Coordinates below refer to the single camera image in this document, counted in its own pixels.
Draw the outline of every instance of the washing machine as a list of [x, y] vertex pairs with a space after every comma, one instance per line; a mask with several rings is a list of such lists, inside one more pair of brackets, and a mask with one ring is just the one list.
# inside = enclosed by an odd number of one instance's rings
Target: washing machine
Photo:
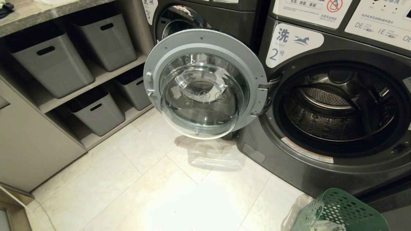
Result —
[[384, 49], [271, 16], [258, 57], [222, 31], [187, 29], [147, 57], [146, 92], [186, 136], [242, 129], [243, 153], [311, 196], [330, 187], [360, 195], [402, 179], [411, 162], [411, 58], [392, 50], [411, 52], [401, 37], [411, 28], [411, 2], [390, 15], [398, 25], [385, 24], [393, 42], [377, 35], [378, 22], [356, 27], [367, 2], [344, 30], [371, 28], [358, 34], [385, 41]]
[[142, 0], [156, 43], [184, 29], [212, 28], [257, 50], [262, 0]]

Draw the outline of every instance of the countertop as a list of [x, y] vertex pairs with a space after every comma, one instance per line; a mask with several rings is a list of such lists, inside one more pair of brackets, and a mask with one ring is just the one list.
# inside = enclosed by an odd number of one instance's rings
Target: countertop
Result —
[[6, 2], [14, 5], [14, 11], [0, 19], [0, 37], [66, 14], [112, 1], [114, 0], [74, 0], [59, 5], [48, 5], [34, 0], [6, 0]]

